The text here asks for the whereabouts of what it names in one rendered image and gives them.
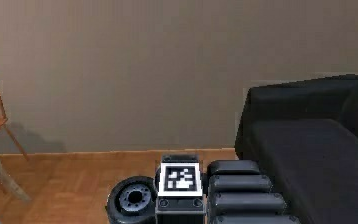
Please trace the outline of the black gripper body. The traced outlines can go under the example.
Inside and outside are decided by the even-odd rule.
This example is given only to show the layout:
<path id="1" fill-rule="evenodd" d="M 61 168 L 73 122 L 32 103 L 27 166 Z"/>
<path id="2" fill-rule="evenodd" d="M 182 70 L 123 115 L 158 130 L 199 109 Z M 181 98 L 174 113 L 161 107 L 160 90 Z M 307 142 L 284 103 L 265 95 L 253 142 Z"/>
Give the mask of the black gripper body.
<path id="1" fill-rule="evenodd" d="M 109 224 L 155 224 L 157 191 L 148 176 L 131 176 L 117 183 L 105 206 Z"/>

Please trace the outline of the black sofa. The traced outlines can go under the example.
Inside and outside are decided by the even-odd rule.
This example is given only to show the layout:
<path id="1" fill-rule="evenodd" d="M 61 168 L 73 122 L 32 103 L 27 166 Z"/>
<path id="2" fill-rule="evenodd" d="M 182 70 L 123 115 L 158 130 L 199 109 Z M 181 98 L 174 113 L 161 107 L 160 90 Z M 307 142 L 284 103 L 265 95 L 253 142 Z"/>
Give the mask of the black sofa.
<path id="1" fill-rule="evenodd" d="M 358 75 L 252 87 L 235 140 L 302 224 L 358 224 Z"/>

